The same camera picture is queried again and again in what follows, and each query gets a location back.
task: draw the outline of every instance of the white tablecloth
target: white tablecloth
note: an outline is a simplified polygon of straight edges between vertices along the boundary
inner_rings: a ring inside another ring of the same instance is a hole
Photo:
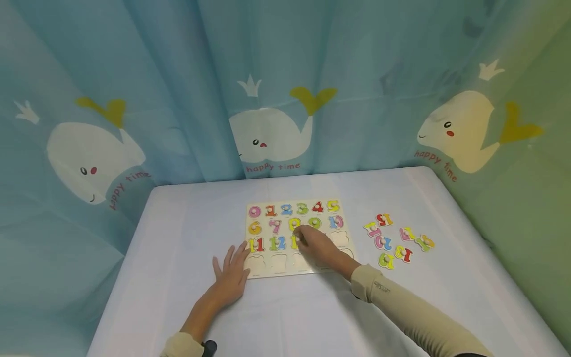
[[[338,198],[356,256],[378,267],[362,226],[390,213],[436,248],[385,275],[471,330],[497,356],[567,356],[444,186],[426,167],[156,188],[88,357],[158,356],[214,281],[213,255],[244,239],[246,204]],[[333,273],[250,280],[208,335],[223,356],[426,356]]]

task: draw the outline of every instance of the whale print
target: whale print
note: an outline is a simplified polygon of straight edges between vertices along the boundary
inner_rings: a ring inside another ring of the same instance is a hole
[[[111,101],[107,110],[89,98],[78,99],[77,104],[93,108],[113,123],[119,129],[121,141],[98,126],[61,123],[47,141],[47,157],[71,192],[89,204],[99,204],[105,201],[115,178],[130,167],[141,165],[146,157],[123,130],[124,101]]]
[[[290,95],[304,105],[308,118],[300,131],[286,113],[275,108],[260,108],[230,118],[238,154],[243,162],[287,161],[302,155],[311,143],[313,115],[337,93],[325,89],[314,97],[306,88],[291,90]]]
[[[464,91],[433,111],[417,134],[420,144],[442,151],[466,173],[475,173],[509,142],[543,134],[543,129],[528,124],[519,125],[519,108],[514,102],[506,104],[507,118],[497,142],[482,148],[494,107],[482,93]]]

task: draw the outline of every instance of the beige sleeve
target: beige sleeve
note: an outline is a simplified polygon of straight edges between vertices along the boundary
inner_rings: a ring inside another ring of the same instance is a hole
[[[167,340],[160,357],[201,357],[204,347],[191,335],[177,332]]]
[[[431,357],[462,353],[493,357],[470,331],[370,265],[353,272],[351,290],[359,299],[378,307]]]

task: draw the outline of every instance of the pink number 7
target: pink number 7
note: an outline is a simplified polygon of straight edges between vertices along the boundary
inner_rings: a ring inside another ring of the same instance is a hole
[[[271,220],[270,226],[274,226],[274,233],[277,233],[280,230],[280,224],[282,222],[280,220]]]

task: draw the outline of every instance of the wooden number puzzle board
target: wooden number puzzle board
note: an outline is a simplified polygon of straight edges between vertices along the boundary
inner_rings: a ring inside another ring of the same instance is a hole
[[[331,238],[335,246],[355,257],[355,246],[338,200],[290,200],[249,204],[246,241],[250,255],[249,279],[328,271],[299,252],[293,230],[308,224]]]

